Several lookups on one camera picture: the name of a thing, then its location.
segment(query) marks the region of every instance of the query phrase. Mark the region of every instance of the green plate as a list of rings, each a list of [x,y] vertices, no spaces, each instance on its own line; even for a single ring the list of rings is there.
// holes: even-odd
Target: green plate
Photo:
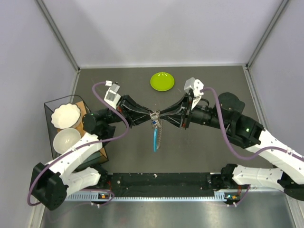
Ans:
[[[157,91],[167,91],[174,86],[174,77],[169,73],[159,72],[151,77],[150,84]]]

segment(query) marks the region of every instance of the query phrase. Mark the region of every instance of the cable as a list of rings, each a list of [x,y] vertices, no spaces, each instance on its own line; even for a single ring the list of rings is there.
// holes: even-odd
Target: cable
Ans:
[[[247,194],[249,192],[249,189],[250,189],[250,185],[248,185],[247,190],[246,190],[245,194],[243,195],[243,197],[240,199],[240,201],[237,202],[237,203],[235,203],[235,204],[233,204],[235,207],[238,206],[245,199],[245,197],[247,196]]]
[[[83,190],[81,190],[81,191],[94,191],[94,190],[83,189]],[[103,203],[103,204],[98,204],[98,205],[97,205],[98,208],[103,207],[103,206],[105,206],[105,205],[108,205],[108,204],[114,199],[114,197],[115,197],[115,194],[114,194],[112,191],[110,191],[110,190],[99,189],[98,191],[104,191],[104,192],[107,192],[107,193],[109,193],[110,195],[112,195],[112,197],[111,197],[108,201],[106,201],[105,203]],[[82,206],[82,205],[89,205],[89,204],[90,204],[90,205],[94,205],[94,203],[92,203],[92,202],[79,203],[79,204],[73,206],[72,208],[70,208],[69,210],[67,210],[66,212],[64,212],[59,218],[57,218],[57,219],[55,219],[55,220],[52,220],[51,215],[50,215],[50,211],[48,211],[48,212],[47,212],[48,220],[50,221],[50,223],[56,223],[56,222],[58,222],[60,219],[62,219],[64,216],[66,216],[68,213],[70,213],[71,210],[73,210],[73,209],[75,209],[75,208],[77,208],[77,207],[79,207],[79,206]]]
[[[219,126],[220,126],[220,130],[222,131],[222,134],[223,134],[223,137],[224,137],[224,140],[225,140],[225,143],[227,145],[227,147],[229,148],[229,150],[233,153],[233,155],[235,155],[237,158],[239,159],[242,159],[242,160],[251,160],[251,159],[254,159],[256,158],[257,156],[260,155],[261,152],[263,151],[266,151],[266,150],[278,150],[278,151],[282,151],[284,153],[287,153],[287,150],[283,149],[283,148],[280,148],[280,147],[276,147],[276,146],[267,146],[267,147],[264,147],[260,150],[258,150],[254,155],[252,156],[249,156],[249,157],[244,157],[244,156],[241,156],[239,155],[231,146],[230,142],[229,142],[229,139],[226,135],[226,130],[225,130],[225,126],[224,126],[224,121],[223,121],[223,115],[222,115],[222,111],[221,111],[221,108],[220,108],[220,104],[219,104],[219,99],[218,99],[218,95],[217,93],[215,92],[215,90],[211,87],[206,87],[204,89],[202,89],[200,92],[205,92],[205,91],[211,91],[213,93],[213,96],[215,98],[215,105],[216,105],[216,108],[217,108],[217,113],[218,113],[218,120],[219,120]],[[303,157],[299,157],[295,154],[292,154],[291,156],[293,156],[294,158],[297,158],[301,161],[304,162],[304,158]]]
[[[157,128],[154,129],[154,137],[153,137],[153,150],[156,152],[157,150]]]
[[[106,82],[99,82],[99,83],[96,83],[95,85],[93,85],[92,87],[92,91],[93,91],[93,94],[97,97],[97,99],[103,103],[107,108],[109,108],[111,111],[113,111],[116,115],[118,115],[124,122],[125,126],[126,126],[126,130],[123,134],[119,135],[119,136],[116,136],[116,137],[113,137],[113,138],[110,138],[110,139],[104,139],[104,140],[99,140],[99,141],[94,141],[94,142],[88,142],[88,143],[85,143],[83,145],[80,145],[76,148],[76,150],[79,150],[85,146],[88,146],[88,145],[92,145],[92,144],[95,144],[95,143],[104,143],[104,142],[110,142],[110,141],[113,141],[113,140],[117,140],[117,139],[120,139],[122,137],[124,137],[130,130],[130,126],[129,126],[129,123],[128,121],[123,117],[123,115],[121,115],[117,110],[115,110],[113,107],[111,107],[107,102],[105,102],[96,92],[95,88],[98,86],[98,85],[105,85]],[[40,179],[40,177],[46,172],[46,170],[48,170],[52,165],[54,165],[55,163],[57,163],[58,161],[60,161],[61,159],[67,157],[69,154],[71,154],[73,151],[69,151],[69,152],[66,152],[64,153],[63,155],[61,155],[60,157],[58,157],[57,159],[53,160],[49,165],[47,165],[39,174],[38,176],[34,179],[33,183],[31,184],[30,188],[29,188],[29,191],[28,191],[28,197],[27,197],[27,200],[28,200],[28,205],[29,206],[36,206],[38,204],[40,204],[41,202],[38,202],[38,203],[31,203],[30,202],[30,196],[33,192],[33,189],[35,187],[35,185],[37,184],[38,180]]]

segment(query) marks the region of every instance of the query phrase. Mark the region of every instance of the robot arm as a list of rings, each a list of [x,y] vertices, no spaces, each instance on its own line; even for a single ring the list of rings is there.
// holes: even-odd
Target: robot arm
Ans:
[[[190,123],[220,128],[217,107],[210,108],[208,102],[207,106],[198,105],[197,100],[201,100],[204,90],[201,88],[203,84],[197,81],[194,78],[189,79],[183,99],[161,112],[160,118],[185,129]],[[235,95],[223,93],[218,98],[229,142],[249,152],[258,153],[277,167],[261,169],[229,164],[222,170],[225,185],[232,186],[236,183],[269,187],[304,200],[304,157],[278,141],[260,123],[244,116],[242,112],[245,104]]]

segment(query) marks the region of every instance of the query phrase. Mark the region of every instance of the metal frame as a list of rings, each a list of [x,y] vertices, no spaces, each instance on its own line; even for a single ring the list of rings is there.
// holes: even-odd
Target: metal frame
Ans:
[[[257,44],[256,49],[254,50],[254,52],[252,53],[248,64],[246,65],[248,68],[251,68],[252,64],[254,63],[258,53],[260,52],[261,48],[263,47],[265,41],[267,40],[269,34],[271,33],[272,29],[274,28],[274,26],[276,25],[276,23],[278,22],[279,18],[281,17],[283,11],[286,9],[288,3],[290,0],[283,0],[279,6],[279,8],[277,9],[274,17],[272,18],[272,20],[270,21],[266,31],[264,32],[264,34],[262,35],[259,43]]]
[[[51,30],[53,31],[56,39],[58,40],[58,42],[59,42],[63,52],[65,53],[66,57],[68,58],[68,60],[70,61],[70,63],[74,67],[74,69],[76,71],[79,71],[80,67],[78,66],[78,64],[77,64],[76,60],[74,59],[70,49],[68,48],[65,40],[63,39],[58,27],[56,26],[52,16],[50,15],[45,3],[43,2],[43,0],[35,0],[35,2],[37,3],[37,5],[38,5],[39,9],[41,10],[45,19],[47,20]]]

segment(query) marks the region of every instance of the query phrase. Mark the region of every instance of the metal strip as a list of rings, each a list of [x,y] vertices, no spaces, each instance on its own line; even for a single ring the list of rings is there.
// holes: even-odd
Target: metal strip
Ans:
[[[277,9],[274,17],[272,18],[272,20],[270,21],[266,31],[264,32],[264,34],[262,35],[262,38],[260,39],[256,49],[254,50],[252,56],[249,59],[249,62],[247,64],[247,67],[250,68],[252,66],[252,64],[254,63],[258,53],[260,52],[262,46],[264,45],[265,41],[267,40],[267,38],[269,37],[269,34],[271,33],[272,29],[274,28],[274,26],[276,25],[277,21],[279,20],[279,18],[281,17],[283,11],[286,9],[287,5],[289,3],[289,0],[283,0],[279,6],[279,8]]]
[[[78,70],[78,71],[76,72],[75,81],[74,81],[74,83],[73,83],[73,87],[72,87],[71,93],[70,93],[71,95],[74,95],[74,94],[75,94],[76,87],[77,87],[77,83],[78,83],[78,80],[79,80],[80,71],[81,71],[81,70]],[[70,102],[72,103],[73,100],[74,100],[74,97],[71,96]]]
[[[265,128],[270,130],[269,124],[268,124],[267,119],[264,114],[265,112],[263,111],[263,108],[262,108],[262,105],[260,102],[260,98],[259,98],[259,96],[257,94],[257,90],[254,86],[254,82],[253,82],[250,70],[248,70],[248,68],[246,66],[243,66],[243,70],[244,70],[245,78],[247,80],[248,87],[249,87],[249,90],[250,90],[250,93],[251,93],[251,96],[253,99],[253,104],[256,109],[256,114],[257,114],[258,120]]]
[[[71,62],[72,66],[75,68],[76,71],[79,71],[80,67],[78,66],[77,62],[75,61],[70,49],[68,48],[65,40],[63,39],[58,27],[56,26],[52,16],[50,15],[45,3],[43,0],[35,0],[37,3],[38,7],[40,8],[42,14],[44,15],[45,19],[47,20],[49,26],[51,27],[51,30],[53,31],[56,39],[60,43],[61,48],[63,49],[65,55]]]
[[[257,90],[255,88],[254,81],[252,79],[251,70],[248,70],[246,66],[243,67],[245,77],[249,86],[249,90],[251,92],[251,96],[253,98],[253,102],[256,108],[257,116],[259,118],[260,123],[269,130],[269,124],[266,120],[265,112],[263,111],[262,105],[260,103],[259,96],[257,94]],[[287,202],[290,208],[290,212],[294,219],[294,223],[296,228],[304,228],[304,202],[295,200],[286,195]]]
[[[108,201],[99,199],[102,192],[79,191],[69,195],[65,201]],[[115,197],[113,202],[203,202],[203,201],[227,201],[224,192],[214,192],[214,196],[206,197]]]

